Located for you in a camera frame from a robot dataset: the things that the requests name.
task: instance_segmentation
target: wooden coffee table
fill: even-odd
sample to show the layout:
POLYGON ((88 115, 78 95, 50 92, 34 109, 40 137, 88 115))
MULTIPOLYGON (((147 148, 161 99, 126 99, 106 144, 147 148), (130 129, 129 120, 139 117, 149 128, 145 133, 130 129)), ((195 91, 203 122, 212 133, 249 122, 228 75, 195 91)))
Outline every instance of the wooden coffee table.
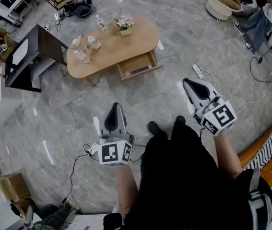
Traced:
POLYGON ((91 60, 88 64, 76 57, 75 48, 69 48, 66 60, 71 76, 86 78, 94 86, 88 77, 111 66, 117 66, 122 80, 160 68, 154 52, 159 42, 154 23, 144 17, 134 17, 133 21, 132 33, 127 36, 119 33, 114 22, 104 32, 98 30, 83 36, 82 45, 87 45, 89 35, 94 35, 101 43, 98 50, 88 47, 86 53, 91 60))

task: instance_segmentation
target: power strip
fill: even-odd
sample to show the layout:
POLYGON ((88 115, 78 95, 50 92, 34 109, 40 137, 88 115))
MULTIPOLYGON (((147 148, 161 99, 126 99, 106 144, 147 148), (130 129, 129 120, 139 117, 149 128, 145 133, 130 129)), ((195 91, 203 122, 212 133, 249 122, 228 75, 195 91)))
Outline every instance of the power strip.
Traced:
POLYGON ((198 76, 199 79, 204 79, 204 75, 202 74, 202 69, 200 66, 198 66, 197 64, 192 65, 192 69, 194 70, 194 72, 196 73, 196 75, 198 76))

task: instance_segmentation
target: marble floor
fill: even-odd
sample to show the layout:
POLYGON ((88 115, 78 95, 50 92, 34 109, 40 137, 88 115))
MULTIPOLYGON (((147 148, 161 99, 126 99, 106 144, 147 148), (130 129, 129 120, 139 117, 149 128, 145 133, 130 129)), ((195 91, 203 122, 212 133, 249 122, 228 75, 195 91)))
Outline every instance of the marble floor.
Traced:
MULTIPOLYGON (((237 153, 272 124, 272 93, 268 84, 256 82, 250 74, 253 55, 244 48, 244 38, 231 25, 235 17, 218 23, 207 13, 206 0, 92 1, 91 16, 65 19, 59 32, 55 27, 50 32, 69 45, 77 36, 97 29, 94 14, 107 22, 122 13, 146 16, 159 30, 164 49, 157 47, 156 54, 163 67, 126 81, 120 80, 116 68, 110 69, 94 77, 97 86, 92 88, 86 81, 71 77, 65 66, 54 64, 41 76, 42 93, 23 92, 23 104, 0 126, 0 167, 3 173, 21 172, 39 206, 59 205, 68 194, 75 158, 83 154, 84 143, 97 141, 93 117, 102 116, 113 102, 123 106, 127 130, 137 136, 138 144, 145 145, 150 138, 146 129, 150 120, 170 133, 176 116, 186 115, 187 123, 199 131, 186 113, 181 88, 183 78, 194 75, 189 71, 192 64, 200 64, 218 79, 221 94, 230 100, 236 112, 248 101, 261 101, 247 105, 228 131, 237 153)), ((42 27, 52 25, 55 12, 42 2, 15 36, 21 39, 37 23, 42 27)), ((272 53, 266 54, 260 65, 253 61, 252 67, 258 79, 267 80, 272 71, 272 53)), ((204 131, 202 140, 216 158, 212 135, 204 131)), ((137 158, 142 152, 143 148, 136 147, 132 157, 137 158)), ((139 183, 140 166, 131 167, 139 183)), ((114 169, 90 158, 77 161, 71 196, 83 212, 108 212, 116 205, 114 169)))

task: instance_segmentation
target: sneaker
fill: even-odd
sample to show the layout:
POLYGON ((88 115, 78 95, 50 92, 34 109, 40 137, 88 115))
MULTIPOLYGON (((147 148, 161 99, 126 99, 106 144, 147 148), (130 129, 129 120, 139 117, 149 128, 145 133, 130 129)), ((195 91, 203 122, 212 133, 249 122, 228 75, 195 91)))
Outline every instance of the sneaker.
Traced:
POLYGON ((253 47, 251 46, 251 44, 244 43, 244 46, 246 47, 246 49, 248 51, 251 51, 253 54, 256 54, 256 51, 253 49, 253 47))
POLYGON ((186 119, 183 116, 177 116, 175 122, 186 124, 186 119))
POLYGON ((80 206, 70 198, 65 201, 65 204, 69 205, 72 209, 75 209, 76 211, 80 211, 81 209, 80 206))
POLYGON ((154 121, 149 122, 149 124, 147 125, 147 129, 153 136, 155 136, 161 130, 158 124, 154 121))
POLYGON ((244 30, 242 30, 241 29, 241 27, 240 27, 240 25, 237 23, 237 22, 233 22, 233 26, 237 29, 237 30, 239 30, 239 32, 242 34, 242 35, 245 35, 246 34, 246 32, 244 31, 244 30))

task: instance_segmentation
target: striped cloth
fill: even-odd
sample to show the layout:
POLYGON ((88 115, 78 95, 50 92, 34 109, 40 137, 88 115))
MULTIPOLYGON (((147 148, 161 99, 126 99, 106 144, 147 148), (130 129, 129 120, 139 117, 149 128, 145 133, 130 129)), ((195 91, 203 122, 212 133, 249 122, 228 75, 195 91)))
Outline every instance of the striped cloth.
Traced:
POLYGON ((244 170, 259 167, 262 169, 272 159, 272 133, 244 170))

